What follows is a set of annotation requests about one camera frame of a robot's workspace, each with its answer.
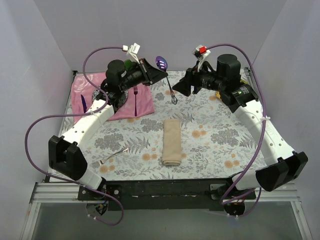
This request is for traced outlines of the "beige cloth napkin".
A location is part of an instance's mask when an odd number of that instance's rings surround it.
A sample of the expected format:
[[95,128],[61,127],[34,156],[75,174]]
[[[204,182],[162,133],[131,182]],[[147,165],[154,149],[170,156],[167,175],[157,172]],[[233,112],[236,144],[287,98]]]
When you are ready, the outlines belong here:
[[179,166],[182,162],[181,122],[179,119],[164,120],[162,164]]

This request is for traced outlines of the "silver fork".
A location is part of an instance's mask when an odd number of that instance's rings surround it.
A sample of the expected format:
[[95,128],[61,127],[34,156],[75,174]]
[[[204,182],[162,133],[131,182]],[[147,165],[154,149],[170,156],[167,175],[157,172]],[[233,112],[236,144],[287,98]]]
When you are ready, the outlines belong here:
[[105,159],[103,159],[103,160],[98,160],[98,161],[96,161],[96,162],[93,162],[93,163],[91,164],[91,166],[92,166],[93,168],[100,167],[100,166],[104,165],[107,160],[109,160],[109,159],[111,159],[111,158],[113,158],[113,157],[115,157],[115,156],[117,156],[117,155],[119,155],[119,154],[125,153],[125,152],[127,152],[128,150],[129,150],[128,147],[127,147],[127,148],[124,148],[124,149],[122,149],[122,150],[119,150],[119,151],[113,153],[112,155],[108,156],[107,158],[105,158]]

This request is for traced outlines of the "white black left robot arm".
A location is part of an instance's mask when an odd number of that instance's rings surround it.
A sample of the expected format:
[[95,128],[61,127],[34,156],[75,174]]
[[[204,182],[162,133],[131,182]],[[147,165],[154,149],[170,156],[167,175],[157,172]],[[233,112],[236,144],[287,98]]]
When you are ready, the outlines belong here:
[[48,160],[51,169],[69,179],[89,187],[95,200],[106,196],[105,179],[90,170],[82,153],[96,131],[128,102],[128,91],[140,84],[153,85],[168,74],[155,68],[145,58],[139,61],[112,60],[107,65],[106,78],[87,115],[61,136],[52,136],[48,141]]

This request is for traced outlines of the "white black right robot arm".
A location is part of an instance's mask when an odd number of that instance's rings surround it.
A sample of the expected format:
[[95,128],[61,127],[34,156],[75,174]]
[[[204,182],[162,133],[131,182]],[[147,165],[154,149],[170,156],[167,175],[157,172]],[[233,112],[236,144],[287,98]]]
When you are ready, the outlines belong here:
[[233,54],[217,58],[216,69],[205,61],[202,69],[188,68],[173,90],[188,97],[200,89],[219,92],[221,101],[245,125],[264,157],[266,167],[248,170],[228,178],[227,195],[237,199],[245,190],[262,188],[271,192],[295,180],[308,157],[296,152],[278,133],[271,120],[263,115],[263,106],[253,88],[241,82],[241,63]]

